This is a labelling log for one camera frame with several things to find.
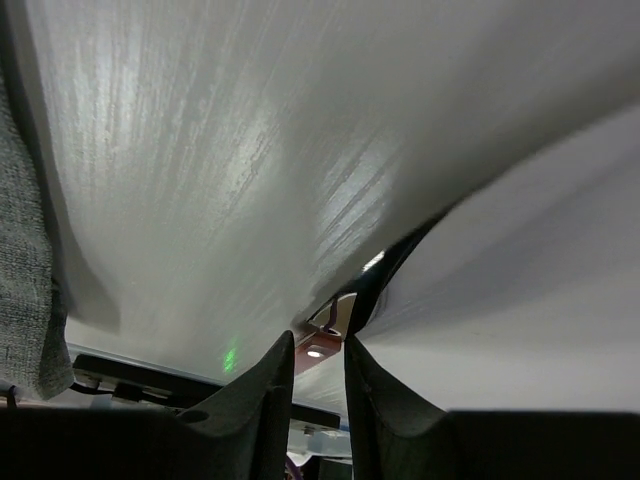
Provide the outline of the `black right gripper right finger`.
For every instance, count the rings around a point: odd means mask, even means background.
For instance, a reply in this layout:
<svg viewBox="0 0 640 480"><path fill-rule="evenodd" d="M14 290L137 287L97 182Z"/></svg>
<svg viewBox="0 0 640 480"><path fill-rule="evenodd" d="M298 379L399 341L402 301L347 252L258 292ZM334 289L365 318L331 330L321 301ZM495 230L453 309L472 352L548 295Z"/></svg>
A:
<svg viewBox="0 0 640 480"><path fill-rule="evenodd" d="M357 479L636 479L635 413L445 411L344 347Z"/></svg>

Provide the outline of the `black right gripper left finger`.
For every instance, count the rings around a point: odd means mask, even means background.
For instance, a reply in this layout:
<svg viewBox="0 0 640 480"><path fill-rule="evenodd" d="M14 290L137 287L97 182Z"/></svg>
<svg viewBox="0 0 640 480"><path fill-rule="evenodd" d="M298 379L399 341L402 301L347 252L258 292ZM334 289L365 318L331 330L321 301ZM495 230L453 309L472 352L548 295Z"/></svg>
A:
<svg viewBox="0 0 640 480"><path fill-rule="evenodd" d="M294 342L178 415L159 409L1 412L4 479L281 479Z"/></svg>

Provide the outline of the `grey cloth napkin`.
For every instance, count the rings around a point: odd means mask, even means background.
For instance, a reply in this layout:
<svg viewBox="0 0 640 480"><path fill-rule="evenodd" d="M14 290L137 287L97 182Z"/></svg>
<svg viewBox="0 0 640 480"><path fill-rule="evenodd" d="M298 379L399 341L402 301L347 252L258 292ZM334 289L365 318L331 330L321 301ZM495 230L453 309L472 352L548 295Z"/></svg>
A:
<svg viewBox="0 0 640 480"><path fill-rule="evenodd" d="M74 382L34 162L1 83L1 379L49 400Z"/></svg>

